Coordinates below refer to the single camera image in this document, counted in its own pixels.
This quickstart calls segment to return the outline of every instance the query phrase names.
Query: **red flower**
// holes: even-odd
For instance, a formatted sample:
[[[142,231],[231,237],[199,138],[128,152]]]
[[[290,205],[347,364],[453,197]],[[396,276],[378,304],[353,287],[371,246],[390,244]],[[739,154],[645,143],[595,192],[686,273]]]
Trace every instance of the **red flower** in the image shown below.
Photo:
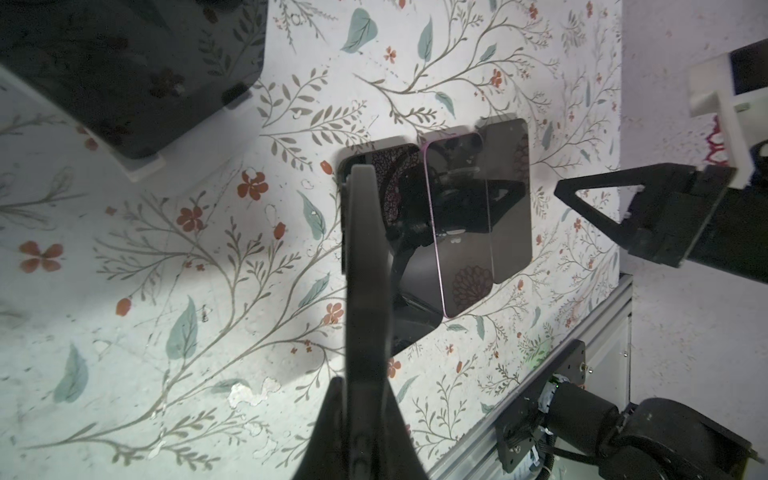
[[[396,370],[400,370],[400,366],[400,362],[396,362],[395,359],[387,360],[386,369],[390,379],[395,378]]]
[[[323,325],[328,325],[329,323],[338,323],[339,320],[341,320],[342,315],[344,315],[344,310],[341,308],[341,303],[332,304],[329,303],[326,307],[326,311],[328,312],[323,317]]]
[[[281,238],[283,238],[283,235],[285,235],[285,233],[286,233],[286,224],[284,224],[283,222],[278,223],[274,231],[275,240],[280,240]]]
[[[200,219],[202,216],[203,209],[197,205],[195,205],[192,210],[188,208],[182,208],[179,217],[176,219],[176,223],[181,225],[181,228],[185,232],[191,232],[195,229],[202,230],[205,228],[203,221]]]
[[[150,74],[149,79],[154,85],[149,90],[153,97],[162,98],[168,94],[178,97],[179,91],[183,90],[181,85],[184,83],[184,77],[175,74],[170,68],[163,68],[159,74]]]
[[[495,68],[493,69],[493,76],[491,77],[491,85],[499,88],[502,85],[502,73]]]
[[[205,19],[210,23],[216,23],[219,21],[219,17],[216,15],[216,12],[214,12],[214,10],[209,7],[203,8],[203,16],[205,16]]]
[[[118,306],[114,309],[114,314],[119,316],[126,316],[131,310],[131,299],[123,298],[118,302]]]
[[[395,63],[396,56],[397,56],[397,51],[392,50],[392,47],[386,48],[386,55],[384,55],[384,60],[389,60],[391,63]]]
[[[323,171],[326,172],[328,175],[333,173],[333,167],[331,167],[331,164],[329,164],[325,160],[320,162],[320,168],[322,168]]]
[[[254,178],[248,177],[248,174],[243,172],[243,182],[245,183],[237,186],[237,194],[240,198],[245,198],[246,195],[250,195],[254,200],[259,200],[261,194],[270,189],[269,184],[263,183],[264,179],[264,174],[261,172],[257,172]]]
[[[28,242],[22,243],[19,246],[18,251],[34,257],[29,260],[24,260],[21,263],[20,267],[26,273],[32,273],[37,270],[40,263],[43,264],[43,268],[46,272],[55,272],[61,268],[59,262],[51,260],[51,258],[59,257],[64,252],[64,247],[62,247],[60,243],[54,243],[45,252],[40,253],[37,243],[29,240]]]

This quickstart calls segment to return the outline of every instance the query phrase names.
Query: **floral patterned surface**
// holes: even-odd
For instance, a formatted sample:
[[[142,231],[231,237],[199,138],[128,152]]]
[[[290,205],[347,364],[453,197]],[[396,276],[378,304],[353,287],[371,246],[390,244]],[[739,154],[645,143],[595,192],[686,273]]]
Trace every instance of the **floral patterned surface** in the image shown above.
[[[339,161],[517,116],[531,265],[388,365],[434,465],[617,285],[616,246],[552,191],[618,167],[620,14],[581,0],[275,0],[260,129],[170,199],[2,85],[2,475],[290,478],[343,374]],[[582,196],[617,217],[614,190]],[[485,291],[474,276],[468,295]]]

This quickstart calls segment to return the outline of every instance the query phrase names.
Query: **smartphone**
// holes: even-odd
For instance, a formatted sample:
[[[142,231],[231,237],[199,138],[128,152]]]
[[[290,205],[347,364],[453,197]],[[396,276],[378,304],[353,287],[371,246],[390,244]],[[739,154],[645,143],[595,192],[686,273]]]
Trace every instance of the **smartphone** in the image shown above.
[[[423,149],[442,311],[448,318],[493,287],[483,150],[478,133],[432,141]]]

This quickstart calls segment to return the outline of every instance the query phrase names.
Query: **black cable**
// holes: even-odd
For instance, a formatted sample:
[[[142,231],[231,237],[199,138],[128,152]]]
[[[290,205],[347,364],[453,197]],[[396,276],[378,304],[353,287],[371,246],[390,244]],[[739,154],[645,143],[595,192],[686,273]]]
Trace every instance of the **black cable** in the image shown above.
[[[554,448],[554,443],[557,441],[558,437],[554,435],[546,435],[546,439],[544,442],[539,442],[536,444],[536,446],[539,449],[539,452],[544,452],[545,450],[542,448],[542,446],[546,447],[552,447]],[[536,480],[549,480],[550,475],[552,475],[552,467],[554,466],[554,455],[551,453],[545,453],[544,458],[541,460],[541,471],[536,475]]]
[[[557,455],[558,457],[567,458],[574,462],[585,463],[587,465],[597,465],[598,459],[596,457],[590,457],[589,455],[582,455],[581,453],[570,452],[568,450],[559,449],[554,446],[554,443],[548,444],[539,442],[536,444],[540,452],[544,452],[547,455]]]

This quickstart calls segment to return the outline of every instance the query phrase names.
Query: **metal extrusion frame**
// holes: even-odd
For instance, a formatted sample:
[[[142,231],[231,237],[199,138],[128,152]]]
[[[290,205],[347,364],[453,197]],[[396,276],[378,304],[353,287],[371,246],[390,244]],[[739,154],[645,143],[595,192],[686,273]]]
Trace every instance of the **metal extrusion frame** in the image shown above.
[[[598,305],[579,323],[568,336],[550,352],[539,369],[548,369],[568,347],[572,340],[581,340],[587,346],[598,346],[601,333],[610,329],[615,322],[626,319],[632,313],[632,276],[623,274],[619,284],[606,300]],[[528,375],[525,381],[512,390],[477,425],[466,433],[428,472],[432,480],[469,480],[496,478],[502,474],[496,448],[495,422],[498,417],[536,379]]]

